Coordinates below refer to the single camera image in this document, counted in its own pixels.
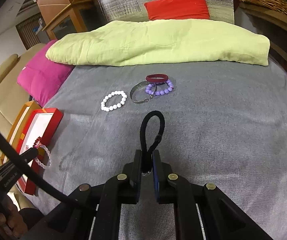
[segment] human hand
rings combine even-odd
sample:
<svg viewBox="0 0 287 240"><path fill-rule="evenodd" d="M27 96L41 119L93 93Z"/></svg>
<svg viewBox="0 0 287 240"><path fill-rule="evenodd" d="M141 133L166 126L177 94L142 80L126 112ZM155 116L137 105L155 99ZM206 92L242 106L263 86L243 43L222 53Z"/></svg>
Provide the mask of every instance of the human hand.
<svg viewBox="0 0 287 240"><path fill-rule="evenodd" d="M6 219L5 216L0 213L0 235L4 239L9 239L9 236L12 235L16 238L20 238L28 231L27 225L24 223L22 216L18 213L18 209L13 204L10 197L6 196L5 202L7 208L9 209L10 216L8 217L8 219Z"/></svg>

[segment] white wall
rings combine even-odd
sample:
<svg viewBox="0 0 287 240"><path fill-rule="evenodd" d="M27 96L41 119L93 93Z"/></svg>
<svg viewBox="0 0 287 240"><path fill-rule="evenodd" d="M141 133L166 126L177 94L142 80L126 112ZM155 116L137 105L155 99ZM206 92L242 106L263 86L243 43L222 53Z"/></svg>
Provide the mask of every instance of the white wall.
<svg viewBox="0 0 287 240"><path fill-rule="evenodd" d="M26 11L22 12L21 14L19 14L15 18L15 20L11 26L16 26L17 24L21 23L22 21L28 19L29 17L31 17L37 13L40 13L40 10L39 10L38 5L36 4L34 7L31 7L29 9L27 9Z"/></svg>
<svg viewBox="0 0 287 240"><path fill-rule="evenodd" d="M26 52L16 27L6 30L0 35L0 64L12 54L19 56Z"/></svg>
<svg viewBox="0 0 287 240"><path fill-rule="evenodd" d="M253 33L259 34L257 28L253 26L250 16L247 15L240 7L238 7L235 11L235 25L240 26Z"/></svg>

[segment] white bead bracelet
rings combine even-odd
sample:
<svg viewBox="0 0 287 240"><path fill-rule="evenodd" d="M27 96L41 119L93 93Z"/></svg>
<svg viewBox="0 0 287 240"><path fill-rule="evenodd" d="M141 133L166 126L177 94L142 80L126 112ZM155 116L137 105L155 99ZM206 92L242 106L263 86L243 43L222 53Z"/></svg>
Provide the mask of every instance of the white bead bracelet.
<svg viewBox="0 0 287 240"><path fill-rule="evenodd" d="M110 107L107 107L106 102L108 101L108 99L112 98L113 96L116 96L116 95L122 95L122 100L120 101L120 103L113 105L113 106L110 106ZM111 92L111 94L105 96L105 98L101 102L101 110L109 112L109 111L112 111L114 109L120 108L122 105L125 104L126 98L127 98L127 95L124 91Z"/></svg>

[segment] purple bead bracelet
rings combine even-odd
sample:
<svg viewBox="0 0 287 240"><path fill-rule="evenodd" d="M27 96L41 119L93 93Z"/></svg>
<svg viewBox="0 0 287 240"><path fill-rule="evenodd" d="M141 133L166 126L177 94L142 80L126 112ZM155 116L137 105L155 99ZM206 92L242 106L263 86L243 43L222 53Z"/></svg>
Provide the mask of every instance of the purple bead bracelet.
<svg viewBox="0 0 287 240"><path fill-rule="evenodd" d="M149 94L149 95L153 95L153 91L151 90L151 88L152 88L153 86L155 86L155 85L164 84L164 83L167 83L168 89L161 90L161 91L156 91L156 93L155 93L156 96L163 96L164 94L168 94L169 92L171 92L171 91L174 89L174 86L173 86L171 80L168 79L166 82L160 82L160 83L149 84L149 85L146 87L146 93Z"/></svg>

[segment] gray blanket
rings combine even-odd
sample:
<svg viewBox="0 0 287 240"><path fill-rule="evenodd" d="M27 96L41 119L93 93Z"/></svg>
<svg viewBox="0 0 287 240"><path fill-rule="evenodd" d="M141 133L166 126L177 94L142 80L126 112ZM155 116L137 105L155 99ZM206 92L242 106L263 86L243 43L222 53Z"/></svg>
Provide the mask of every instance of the gray blanket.
<svg viewBox="0 0 287 240"><path fill-rule="evenodd" d="M100 109L108 93L129 95L152 73L168 74L175 90L141 105L128 97L120 109ZM114 96L108 105L120 100ZM287 74L271 60L268 67L227 61L77 66L46 106L64 117L43 178L65 194L121 172L140 149L144 116L159 110L162 161L190 182L215 182L273 239L287 239ZM151 119L148 145L158 126ZM157 205L152 184L151 175L143 177L139 204L122 207L119 239L175 239L172 205ZM30 199L43 213L58 204L40 189L37 195Z"/></svg>

